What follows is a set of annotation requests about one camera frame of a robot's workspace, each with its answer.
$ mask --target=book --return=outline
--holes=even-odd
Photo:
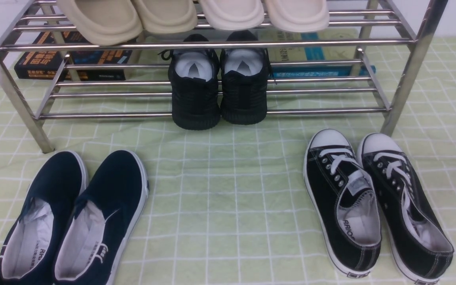
[[[285,32],[277,29],[261,29],[258,31],[258,39],[270,42],[286,42],[299,40],[322,40],[357,38],[358,31],[353,28],[331,28],[312,33]],[[268,49],[268,56],[272,63],[285,63],[293,61],[316,61],[316,60],[349,60],[355,57],[353,46],[315,46],[315,47],[272,47]],[[275,78],[303,78],[318,76],[348,76],[351,65],[309,65],[309,66],[275,66],[273,67]],[[368,75],[363,66],[360,75]]]

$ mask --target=pair of shoes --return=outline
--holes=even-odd
[[[251,29],[264,21],[261,0],[201,0],[209,24],[219,30]],[[326,0],[265,0],[268,16],[278,29],[312,32],[328,27]]]
[[[53,155],[29,186],[0,253],[0,280],[15,285],[111,285],[148,196],[136,154],[116,151],[89,186],[80,156]]]
[[[257,41],[250,31],[233,32],[227,39]],[[207,42],[200,34],[188,36],[185,42]],[[266,89],[272,68],[264,48],[226,49],[218,58],[214,50],[181,49],[160,53],[163,60],[172,59],[168,79],[172,84],[172,119],[186,130],[207,130],[221,116],[238,125],[257,124],[267,112]],[[223,99],[217,103],[221,69]]]
[[[309,143],[304,180],[328,254],[347,277],[367,276],[378,259],[378,202],[388,224],[391,252],[407,278],[415,284],[435,284],[449,267],[454,248],[413,166],[391,137],[366,136],[355,157],[340,132],[322,130]]]
[[[57,6],[89,42],[110,46],[155,34],[185,32],[198,23],[191,0],[60,0]]]

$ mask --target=white toe cap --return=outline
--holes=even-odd
[[[380,151],[402,152],[402,149],[391,138],[382,133],[373,133],[368,135],[363,141],[363,153],[380,152]]]
[[[319,148],[322,146],[351,146],[349,141],[339,131],[325,129],[319,131],[311,141],[309,148]]]

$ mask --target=shoe lining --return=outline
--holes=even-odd
[[[224,73],[235,70],[244,76],[253,76],[261,72],[263,59],[261,54],[252,49],[228,50],[224,64]]]
[[[375,198],[370,191],[362,194],[354,206],[337,209],[337,222],[357,245],[369,247],[380,240],[380,221]]]
[[[411,208],[414,207],[416,213],[421,215],[421,220],[413,220],[410,214]],[[436,252],[450,252],[453,246],[445,237],[445,235],[436,227],[427,217],[422,215],[414,206],[412,200],[407,194],[407,189],[404,189],[402,195],[402,216],[404,224],[411,235],[426,249]]]
[[[213,67],[208,56],[201,52],[186,52],[177,55],[175,72],[181,77],[200,78],[209,81],[213,77]]]
[[[56,279],[74,280],[89,268],[95,258],[103,262],[103,257],[96,253],[102,245],[104,232],[103,213],[94,203],[88,201],[78,217],[72,221],[58,252],[54,269]]]
[[[34,199],[8,241],[1,266],[3,278],[21,278],[42,261],[49,248],[53,220],[50,205]]]

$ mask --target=shoe rack shelf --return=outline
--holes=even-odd
[[[60,32],[75,31],[76,28],[71,24],[61,24],[67,21],[65,15],[57,14],[55,11],[56,0],[30,0],[21,13],[15,18],[4,36],[0,39],[0,85],[6,92],[9,100],[14,105],[16,111],[29,128],[37,144],[44,153],[52,152],[54,147],[50,144],[43,124],[45,120],[50,119],[115,119],[115,118],[148,118],[148,117],[170,117],[170,112],[97,112],[97,113],[51,113],[52,104],[58,99],[85,98],[100,99],[108,97],[171,97],[171,92],[88,92],[88,93],[65,93],[61,92],[63,87],[88,87],[88,86],[156,86],[170,85],[168,81],[108,81],[108,82],[85,82],[78,78],[78,70],[113,70],[118,68],[168,68],[168,65],[74,65],[69,56],[70,51],[90,51],[90,50],[144,50],[154,49],[157,51],[163,49],[222,49],[222,48],[250,48],[250,47],[312,47],[312,46],[356,46],[355,59],[353,60],[330,60],[330,61],[309,61],[293,63],[272,63],[278,65],[351,65],[351,74],[349,76],[336,77],[311,77],[299,79],[276,79],[269,80],[269,83],[278,83],[280,86],[289,83],[340,83],[340,82],[367,82],[369,87],[321,87],[307,89],[288,89],[288,90],[268,90],[268,94],[304,94],[313,95],[319,93],[372,93],[375,97],[373,107],[361,106],[359,108],[315,108],[315,109],[293,109],[293,110],[268,110],[269,115],[327,115],[327,114],[353,114],[367,112],[381,112],[385,117],[381,132],[391,135],[397,121],[402,113],[402,109],[409,97],[412,85],[416,80],[418,71],[422,65],[429,44],[432,41],[434,32],[438,26],[439,20],[447,5],[447,0],[429,0],[429,6],[426,10],[421,27],[417,34],[413,32],[407,21],[404,19],[397,6],[392,0],[367,0],[366,9],[346,9],[330,11],[330,27],[361,27],[358,38],[341,39],[341,40],[301,40],[293,42],[208,42],[208,43],[138,43],[123,44],[108,47],[101,47],[92,44],[65,44],[62,41]],[[342,19],[343,17],[363,17],[360,20]],[[198,14],[199,24],[196,29],[212,29],[206,22],[205,15]],[[395,27],[400,37],[398,38],[371,38],[371,29],[376,26]],[[257,29],[272,27],[268,17],[266,21]],[[54,38],[56,43],[46,45],[35,44],[16,44],[18,38],[24,32],[42,32],[51,31],[57,33]],[[365,54],[367,46],[382,45],[407,45],[410,50],[409,58],[404,67],[402,77],[398,84],[393,100],[388,101],[378,79],[367,68],[367,76],[359,76],[360,68],[369,67],[369,59]],[[31,110],[26,99],[20,92],[16,82],[11,77],[8,68],[3,60],[9,52],[27,52],[27,51],[59,51],[63,56],[63,62],[60,65],[56,77],[53,79],[51,86],[45,93],[44,99],[38,110]],[[60,74],[64,70],[70,72],[72,81],[59,81]]]

